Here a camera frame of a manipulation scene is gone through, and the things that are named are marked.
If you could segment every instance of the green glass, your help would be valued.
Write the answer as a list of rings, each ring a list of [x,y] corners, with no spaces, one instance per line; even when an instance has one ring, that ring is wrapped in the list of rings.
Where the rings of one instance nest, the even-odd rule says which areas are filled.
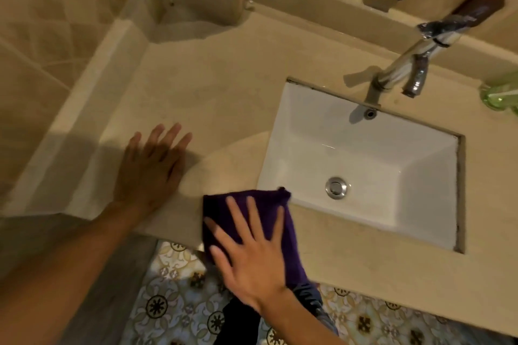
[[[518,115],[518,72],[489,81],[480,91],[480,98],[495,111],[511,108]]]

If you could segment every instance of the undermount sink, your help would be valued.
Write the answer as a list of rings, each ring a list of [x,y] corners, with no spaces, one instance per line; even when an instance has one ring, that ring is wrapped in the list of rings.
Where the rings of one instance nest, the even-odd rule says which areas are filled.
[[[257,187],[458,249],[458,146],[454,135],[288,81]]]

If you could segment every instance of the patterned tile floor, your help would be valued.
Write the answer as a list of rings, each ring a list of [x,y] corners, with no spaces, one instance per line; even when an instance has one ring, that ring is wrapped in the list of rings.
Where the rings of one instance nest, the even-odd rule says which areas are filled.
[[[120,345],[212,344],[231,295],[203,254],[161,241]],[[510,337],[320,284],[324,309],[349,345],[512,345]],[[261,320],[257,345],[284,345]]]

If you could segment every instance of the hand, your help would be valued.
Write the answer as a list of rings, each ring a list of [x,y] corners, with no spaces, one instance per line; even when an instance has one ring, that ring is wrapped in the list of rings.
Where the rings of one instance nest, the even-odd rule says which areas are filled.
[[[188,133],[171,148],[181,128],[176,123],[159,141],[165,127],[156,126],[142,150],[139,145],[141,134],[134,134],[124,152],[115,182],[115,202],[136,205],[145,217],[178,189],[185,168],[185,149],[192,139],[192,134]]]
[[[210,252],[223,276],[225,286],[244,304],[261,314],[269,300],[273,300],[286,290],[281,251],[284,209],[282,206],[279,207],[274,232],[268,241],[264,237],[259,213],[252,197],[247,197],[247,207],[253,236],[234,198],[228,197],[226,203],[243,244],[237,244],[211,218],[205,218],[205,224],[229,253],[232,266],[220,248],[211,246]]]

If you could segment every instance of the sink drain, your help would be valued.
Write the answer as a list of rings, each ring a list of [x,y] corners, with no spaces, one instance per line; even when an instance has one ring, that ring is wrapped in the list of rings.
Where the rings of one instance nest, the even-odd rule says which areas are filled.
[[[325,184],[325,191],[330,198],[342,199],[347,193],[347,183],[341,177],[332,177]]]

